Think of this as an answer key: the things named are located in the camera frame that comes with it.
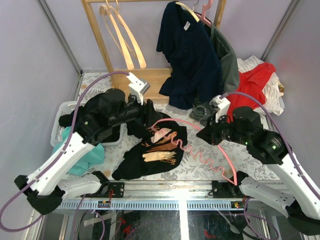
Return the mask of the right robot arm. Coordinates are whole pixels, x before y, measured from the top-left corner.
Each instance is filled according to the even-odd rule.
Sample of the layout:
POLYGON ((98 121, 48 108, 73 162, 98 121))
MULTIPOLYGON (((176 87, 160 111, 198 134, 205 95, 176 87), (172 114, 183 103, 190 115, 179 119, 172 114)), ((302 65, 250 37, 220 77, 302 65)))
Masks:
POLYGON ((211 145, 223 140, 244 145, 248 153, 273 171, 289 190, 284 193, 260 183, 248 174, 238 171, 237 179, 228 184, 233 197, 242 194, 253 197, 277 210, 300 233, 316 236, 320 233, 319 188, 298 163, 291 148, 286 147, 279 133, 266 130, 260 115, 249 106, 237 107, 232 121, 224 115, 219 120, 207 119, 205 128, 197 137, 211 145))

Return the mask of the black t shirt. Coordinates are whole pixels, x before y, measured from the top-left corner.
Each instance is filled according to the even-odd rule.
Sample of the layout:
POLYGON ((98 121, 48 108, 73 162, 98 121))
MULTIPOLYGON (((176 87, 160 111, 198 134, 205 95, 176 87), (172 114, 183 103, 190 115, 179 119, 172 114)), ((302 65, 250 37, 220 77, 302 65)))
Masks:
POLYGON ((180 165, 184 150, 176 142, 182 140, 182 145, 187 145, 186 126, 169 120, 157 123, 152 129, 134 120, 127 123, 127 133, 141 141, 124 153, 123 161, 112 173, 114 180, 138 179, 168 172, 180 165))

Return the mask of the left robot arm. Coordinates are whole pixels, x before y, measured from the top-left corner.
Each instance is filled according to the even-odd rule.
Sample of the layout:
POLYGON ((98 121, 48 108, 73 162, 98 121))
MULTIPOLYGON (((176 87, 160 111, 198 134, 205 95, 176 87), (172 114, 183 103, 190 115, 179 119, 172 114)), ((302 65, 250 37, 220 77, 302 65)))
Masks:
POLYGON ((125 93, 120 89, 107 90, 99 97, 97 107, 75 122, 68 139, 38 170, 15 179, 16 186, 37 212, 47 215, 63 200, 78 196, 102 198, 108 195, 110 182, 100 171, 74 180, 63 180, 63 176, 81 157, 108 138, 114 127, 136 119, 151 127, 162 119, 151 100, 139 103, 133 95, 128 100, 125 101, 125 93))

